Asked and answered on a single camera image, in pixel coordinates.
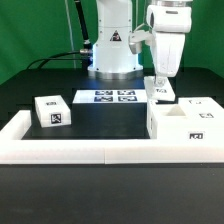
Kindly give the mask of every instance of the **white container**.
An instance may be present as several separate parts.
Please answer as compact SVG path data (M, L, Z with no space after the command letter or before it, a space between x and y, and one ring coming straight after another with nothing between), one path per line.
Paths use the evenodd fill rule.
M148 101L147 129L152 139L222 141L224 109L211 98L180 98L178 104Z
M35 97L35 107L41 127L71 124L71 112L60 95Z

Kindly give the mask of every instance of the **black tabletop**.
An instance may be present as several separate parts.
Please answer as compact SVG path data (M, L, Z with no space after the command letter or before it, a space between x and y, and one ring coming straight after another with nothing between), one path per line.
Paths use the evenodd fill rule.
M171 80L177 97L210 96L224 104L224 81L199 68ZM143 78L89 79L78 70L22 71L0 86L1 126L34 97L78 89L142 89ZM0 223L223 224L223 164L1 165Z

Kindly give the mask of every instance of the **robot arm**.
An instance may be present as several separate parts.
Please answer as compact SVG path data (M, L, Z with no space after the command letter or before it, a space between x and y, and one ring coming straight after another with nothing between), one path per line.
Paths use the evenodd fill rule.
M151 32L137 30L129 37L133 54L141 52L141 41L150 46L156 73L154 86L164 86L167 77L177 74L185 33L191 29L191 7L188 6L191 1L152 0L146 15Z

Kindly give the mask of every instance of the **black cable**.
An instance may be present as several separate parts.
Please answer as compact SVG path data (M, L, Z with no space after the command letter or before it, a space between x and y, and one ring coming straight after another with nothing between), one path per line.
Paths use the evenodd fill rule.
M27 68L26 69L30 69L30 67L33 65L33 64L35 64L35 63L37 63L37 62L40 62L40 61L47 61L47 62L49 62L49 61L73 61L73 60L83 60L83 59L86 59L86 60L88 60L89 58L41 58L41 59L38 59L38 60L35 60L35 61L33 61L33 62L31 62L28 66L27 66Z
M49 60L46 59L44 60L39 66L38 69L41 69L46 63L48 63L48 61L50 61L50 58L59 58L59 57L63 57L63 56L67 56L67 55L74 55L74 54L80 54L80 51L71 51L71 52L65 52L65 53L60 53L60 54L55 54L52 55L51 57L49 57Z
M80 22L80 26L81 26L81 30L82 30L82 36L84 39L84 48L91 49L92 44L89 41L89 35L88 35L86 21L85 21L83 9L82 9L82 3L80 0L74 0L74 2L76 5L78 16L79 16L79 22Z

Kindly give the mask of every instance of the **white cube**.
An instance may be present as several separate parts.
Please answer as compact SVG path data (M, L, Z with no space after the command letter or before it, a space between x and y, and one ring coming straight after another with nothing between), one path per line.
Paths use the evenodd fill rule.
M35 107L41 127L71 124L71 112L60 95L35 97Z

